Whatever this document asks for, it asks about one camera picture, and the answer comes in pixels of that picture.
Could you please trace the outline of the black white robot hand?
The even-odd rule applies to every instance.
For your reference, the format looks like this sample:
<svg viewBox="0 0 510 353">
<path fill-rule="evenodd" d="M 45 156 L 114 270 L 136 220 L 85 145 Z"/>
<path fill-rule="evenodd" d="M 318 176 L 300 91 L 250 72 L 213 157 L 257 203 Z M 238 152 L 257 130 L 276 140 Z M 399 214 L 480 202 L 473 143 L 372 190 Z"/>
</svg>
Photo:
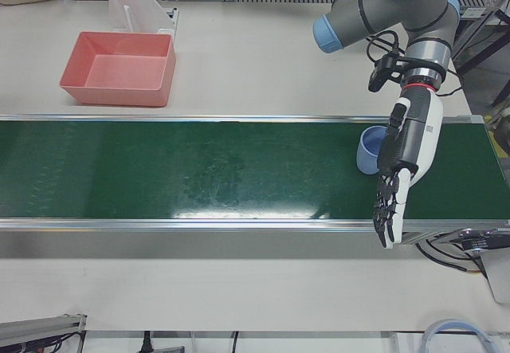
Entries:
<svg viewBox="0 0 510 353">
<path fill-rule="evenodd" d="M 431 87 L 413 83 L 402 88 L 377 158 L 373 223 L 385 249 L 402 242 L 409 190 L 433 163 L 442 119 L 442 102 Z"/>
</svg>

